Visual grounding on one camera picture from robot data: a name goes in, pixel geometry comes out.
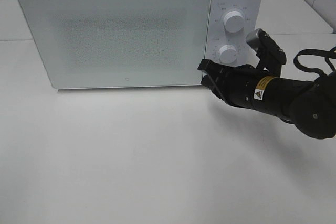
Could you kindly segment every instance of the microwave door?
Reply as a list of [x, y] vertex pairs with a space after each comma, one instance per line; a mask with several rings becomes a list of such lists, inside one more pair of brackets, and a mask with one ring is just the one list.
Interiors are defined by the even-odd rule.
[[19, 0], [54, 88], [199, 84], [211, 0]]

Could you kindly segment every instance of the black cable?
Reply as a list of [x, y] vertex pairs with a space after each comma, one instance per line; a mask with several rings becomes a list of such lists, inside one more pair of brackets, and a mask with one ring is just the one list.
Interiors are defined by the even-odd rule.
[[[333, 47], [331, 50], [331, 52], [336, 52], [336, 47]], [[334, 72], [336, 71], [336, 68], [335, 66], [331, 63], [330, 59], [329, 58], [325, 58], [326, 60], [326, 63], [329, 65], [329, 67], [331, 68], [331, 70]]]
[[332, 69], [332, 71], [335, 71], [334, 65], [330, 62], [329, 58], [336, 59], [336, 53], [334, 52], [336, 50], [336, 47], [332, 49], [333, 51], [324, 51], [324, 50], [317, 50], [317, 49], [306, 49], [300, 51], [295, 57], [294, 57], [294, 65], [298, 69], [300, 69], [303, 72], [307, 73], [317, 73], [319, 76], [326, 77], [327, 75], [319, 68], [308, 68], [303, 66], [299, 60], [298, 57], [301, 55], [315, 55], [315, 56], [321, 56], [324, 57], [326, 60], [326, 63], [329, 65], [329, 67]]

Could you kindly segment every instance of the white microwave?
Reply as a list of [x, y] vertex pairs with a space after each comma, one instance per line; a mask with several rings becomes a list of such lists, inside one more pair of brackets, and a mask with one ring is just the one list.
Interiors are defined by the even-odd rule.
[[261, 0], [19, 0], [56, 89], [198, 85], [246, 60]]

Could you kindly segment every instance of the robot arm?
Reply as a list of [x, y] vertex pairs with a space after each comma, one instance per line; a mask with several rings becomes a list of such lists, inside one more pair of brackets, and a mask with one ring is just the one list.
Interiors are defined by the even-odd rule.
[[[251, 65], [229, 67], [203, 59], [198, 67], [206, 74], [201, 85], [228, 105], [277, 116], [313, 138], [334, 137], [336, 71], [329, 58], [336, 59], [336, 48], [330, 52], [315, 49], [299, 52], [294, 59], [295, 66], [320, 76], [314, 82], [299, 81], [280, 77], [286, 55], [266, 32], [257, 29], [246, 41], [260, 59], [256, 68]], [[307, 54], [324, 57], [333, 72], [326, 75], [320, 69], [301, 65], [298, 57]]]

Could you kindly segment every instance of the microwave control panel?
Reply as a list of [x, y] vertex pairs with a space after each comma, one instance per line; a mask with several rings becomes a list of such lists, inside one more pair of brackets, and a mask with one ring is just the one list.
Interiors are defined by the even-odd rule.
[[255, 29], [260, 0], [211, 0], [205, 58], [228, 66], [245, 63], [246, 36]]

